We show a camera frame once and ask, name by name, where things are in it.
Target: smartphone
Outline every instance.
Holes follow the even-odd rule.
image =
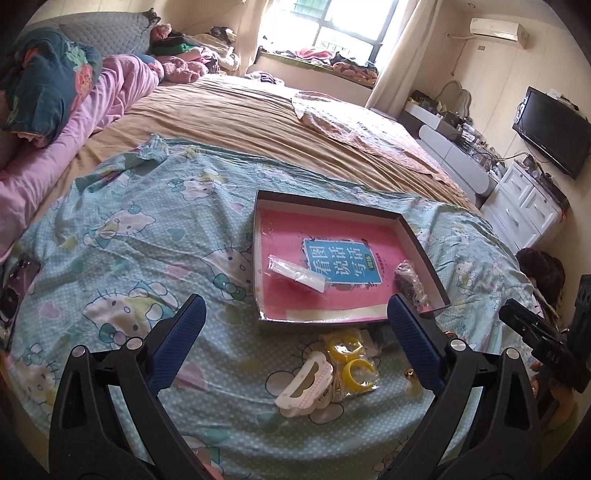
[[[0,291],[0,346],[10,349],[18,309],[41,266],[27,255],[14,265]]]

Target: blue gripper pad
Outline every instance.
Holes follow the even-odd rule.
[[[443,359],[398,295],[388,302],[388,320],[423,388],[439,395],[445,387],[441,377]]]
[[[205,325],[205,317],[205,301],[195,294],[189,297],[175,315],[176,323],[152,356],[153,372],[147,383],[154,395],[172,385]]]

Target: white dresser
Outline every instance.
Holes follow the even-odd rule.
[[[514,254],[542,239],[552,240],[564,225],[560,207],[517,162],[512,163],[480,212]]]

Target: tan bedsheet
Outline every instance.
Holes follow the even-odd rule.
[[[89,139],[40,206],[36,218],[76,177],[110,156],[135,148],[158,133],[271,157],[378,190],[416,193],[476,211],[463,193],[428,175],[393,164],[304,126],[286,87],[233,77],[205,76],[192,85],[161,85],[123,118]]]

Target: yellow bracelet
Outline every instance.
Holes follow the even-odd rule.
[[[341,373],[343,383],[345,383],[349,390],[355,393],[362,393],[371,390],[374,387],[373,383],[370,382],[367,385],[362,385],[353,378],[353,375],[351,375],[351,369],[353,367],[365,368],[373,373],[377,372],[373,364],[371,364],[367,360],[363,360],[362,358],[356,358],[355,360],[351,360],[343,368],[343,372]]]
[[[339,344],[343,343],[351,345],[353,350],[349,352],[339,351]],[[355,358],[359,358],[359,356],[363,354],[363,344],[353,335],[336,336],[328,341],[327,347],[330,357],[343,364],[346,364]]]

